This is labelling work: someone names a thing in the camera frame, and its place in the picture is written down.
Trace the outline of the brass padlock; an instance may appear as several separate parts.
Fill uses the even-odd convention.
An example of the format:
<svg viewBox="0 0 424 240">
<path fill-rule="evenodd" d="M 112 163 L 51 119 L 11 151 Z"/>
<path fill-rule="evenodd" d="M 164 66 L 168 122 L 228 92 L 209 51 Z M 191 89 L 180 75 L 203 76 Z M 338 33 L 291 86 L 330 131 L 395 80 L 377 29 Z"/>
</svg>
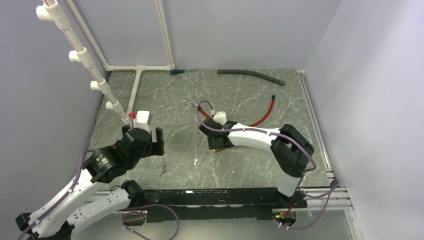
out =
<svg viewBox="0 0 424 240">
<path fill-rule="evenodd" d="M 212 151 L 214 153 L 218 153 L 218 152 L 222 152 L 222 151 L 225 151 L 225 150 L 226 150 L 225 148 L 214 148 Z"/>
</svg>

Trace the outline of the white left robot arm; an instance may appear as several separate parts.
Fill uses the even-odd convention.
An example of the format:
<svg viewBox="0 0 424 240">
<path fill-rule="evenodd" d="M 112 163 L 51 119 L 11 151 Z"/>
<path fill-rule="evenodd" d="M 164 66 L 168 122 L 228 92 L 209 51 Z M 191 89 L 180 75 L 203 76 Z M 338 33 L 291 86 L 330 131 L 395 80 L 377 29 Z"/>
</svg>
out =
<svg viewBox="0 0 424 240">
<path fill-rule="evenodd" d="M 88 205 L 83 203 L 100 188 L 132 170 L 138 162 L 151 156 L 163 156 L 163 130 L 151 131 L 128 125 L 122 128 L 122 139 L 112 145 L 84 152 L 75 177 L 48 203 L 35 212 L 15 218 L 18 229 L 30 240 L 69 240 L 72 235 L 112 212 L 139 209 L 145 192 L 134 180 L 125 181 L 115 193 Z"/>
</svg>

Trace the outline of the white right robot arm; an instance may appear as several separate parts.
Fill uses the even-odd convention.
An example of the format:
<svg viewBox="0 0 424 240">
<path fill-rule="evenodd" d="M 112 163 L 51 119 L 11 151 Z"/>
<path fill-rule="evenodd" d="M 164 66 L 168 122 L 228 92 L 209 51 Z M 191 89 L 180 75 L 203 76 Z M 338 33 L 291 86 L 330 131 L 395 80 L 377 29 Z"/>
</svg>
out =
<svg viewBox="0 0 424 240">
<path fill-rule="evenodd" d="M 259 128 L 235 121 L 221 124 L 206 118 L 198 129 L 207 136 L 210 150 L 243 146 L 271 152 L 283 171 L 275 194 L 276 203 L 282 208 L 295 201 L 295 191 L 308 164 L 312 164 L 311 171 L 316 168 L 312 161 L 315 148 L 290 124 L 281 128 Z"/>
</svg>

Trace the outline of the aluminium frame rail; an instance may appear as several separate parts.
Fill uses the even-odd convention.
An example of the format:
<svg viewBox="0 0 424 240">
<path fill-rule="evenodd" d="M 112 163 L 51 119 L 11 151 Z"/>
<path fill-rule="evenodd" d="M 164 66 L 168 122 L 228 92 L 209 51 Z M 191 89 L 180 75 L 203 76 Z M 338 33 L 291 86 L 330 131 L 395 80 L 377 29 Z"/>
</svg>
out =
<svg viewBox="0 0 424 240">
<path fill-rule="evenodd" d="M 300 87 L 303 93 L 304 100 L 306 102 L 307 115 L 311 121 L 311 130 L 313 135 L 311 140 L 315 146 L 315 153 L 313 154 L 313 159 L 317 164 L 317 169 L 313 171 L 319 172 L 320 174 L 325 174 L 326 185 L 325 187 L 311 186 L 305 187 L 303 190 L 310 195 L 318 195 L 318 193 L 324 193 L 330 189 L 331 183 L 336 180 L 336 175 L 332 168 L 332 163 L 329 158 L 328 148 L 325 144 L 318 119 L 312 104 L 309 90 L 306 85 L 305 71 L 297 70 L 296 77 L 299 80 Z M 353 210 L 353 204 L 349 196 L 348 190 L 343 187 L 338 187 L 330 196 L 330 199 L 327 203 L 327 210 L 329 211 L 350 211 Z"/>
</svg>

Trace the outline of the white PVC pipe frame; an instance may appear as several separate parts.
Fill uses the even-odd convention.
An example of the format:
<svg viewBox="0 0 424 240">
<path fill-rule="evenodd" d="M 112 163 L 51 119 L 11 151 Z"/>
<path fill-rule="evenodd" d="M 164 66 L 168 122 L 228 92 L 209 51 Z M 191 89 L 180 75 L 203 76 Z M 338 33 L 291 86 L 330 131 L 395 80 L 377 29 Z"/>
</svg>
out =
<svg viewBox="0 0 424 240">
<path fill-rule="evenodd" d="M 108 110 L 116 112 L 120 119 L 125 124 L 132 124 L 135 119 L 135 114 L 133 113 L 135 99 L 137 96 L 137 90 L 141 80 L 143 72 L 146 71 L 168 71 L 173 72 L 176 70 L 175 61 L 173 58 L 173 53 L 171 49 L 171 41 L 169 38 L 169 31 L 166 22 L 165 10 L 163 7 L 163 2 L 161 0 L 156 1 L 156 6 L 158 10 L 158 15 L 160 18 L 161 31 L 164 38 L 164 43 L 166 46 L 166 53 L 169 64 L 167 65 L 110 65 L 106 60 L 106 57 L 101 51 L 101 48 L 97 44 L 94 36 L 89 30 L 83 16 L 79 12 L 77 6 L 72 0 L 66 0 L 65 4 L 69 8 L 76 22 L 80 26 L 82 32 L 87 38 L 89 44 L 94 50 L 97 58 L 100 60 L 104 70 L 108 72 L 113 71 L 135 71 L 135 78 L 133 87 L 131 89 L 131 94 L 127 106 L 127 110 L 124 110 L 124 107 L 118 101 L 118 99 L 113 95 L 112 90 L 107 83 L 106 79 L 101 75 L 99 69 L 95 65 L 95 61 L 90 54 L 90 51 L 83 45 L 80 38 L 77 36 L 75 31 L 72 28 L 70 19 L 65 14 L 61 4 L 57 0 L 43 0 L 42 4 L 36 7 L 36 15 L 40 21 L 43 22 L 53 22 L 57 28 L 65 35 L 66 39 L 69 41 L 70 45 L 73 47 L 68 54 L 68 58 L 72 63 L 82 64 L 93 77 L 93 81 L 90 83 L 90 89 L 93 91 L 100 91 L 107 99 L 105 107 Z"/>
</svg>

